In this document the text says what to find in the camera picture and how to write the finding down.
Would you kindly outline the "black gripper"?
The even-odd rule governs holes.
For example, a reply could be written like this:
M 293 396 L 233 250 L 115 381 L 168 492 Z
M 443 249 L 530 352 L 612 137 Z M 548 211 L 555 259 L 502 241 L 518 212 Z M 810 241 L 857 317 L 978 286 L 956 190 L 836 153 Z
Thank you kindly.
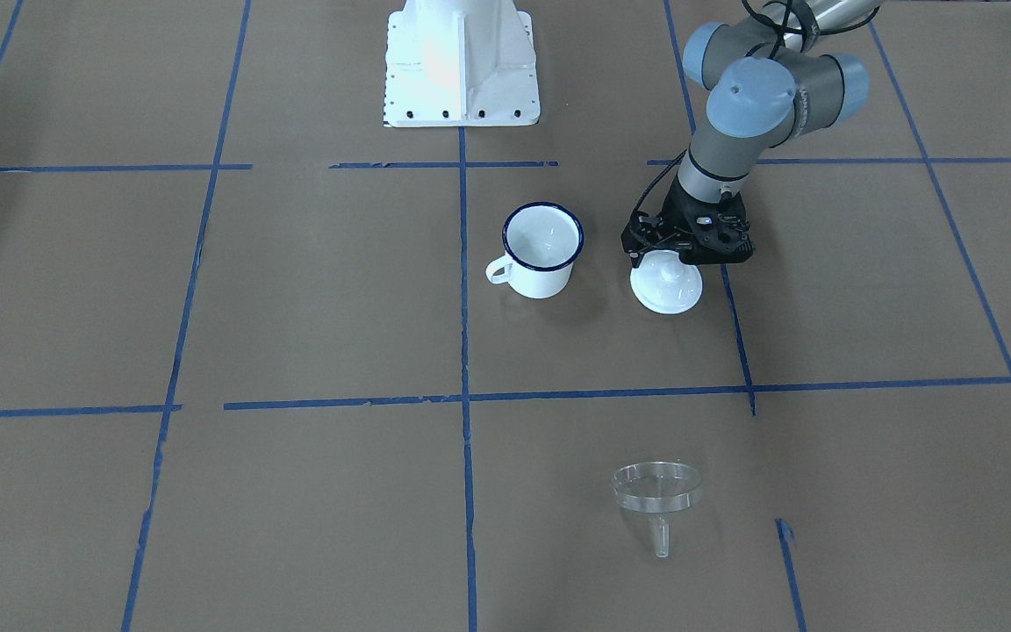
M 738 264 L 756 252 L 745 201 L 726 195 L 703 203 L 683 189 L 670 189 L 659 213 L 659 247 L 678 253 L 686 265 Z

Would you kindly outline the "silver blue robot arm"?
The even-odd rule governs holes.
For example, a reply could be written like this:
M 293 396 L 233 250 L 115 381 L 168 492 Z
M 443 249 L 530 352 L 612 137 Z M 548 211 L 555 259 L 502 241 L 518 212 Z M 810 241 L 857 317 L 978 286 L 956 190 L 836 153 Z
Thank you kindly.
M 747 261 L 755 251 L 742 187 L 766 149 L 842 123 L 870 93 L 850 54 L 812 55 L 819 40 L 855 31 L 878 1 L 743 3 L 739 23 L 707 23 L 682 56 L 687 79 L 707 91 L 705 117 L 677 166 L 662 209 L 647 219 L 645 249 L 699 265 Z

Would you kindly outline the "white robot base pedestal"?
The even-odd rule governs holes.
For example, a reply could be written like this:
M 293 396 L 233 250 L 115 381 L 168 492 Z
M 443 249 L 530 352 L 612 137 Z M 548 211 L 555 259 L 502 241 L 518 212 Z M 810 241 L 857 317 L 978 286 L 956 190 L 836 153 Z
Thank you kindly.
M 513 1 L 406 1 L 386 21 L 384 60 L 386 127 L 541 119 L 533 20 Z

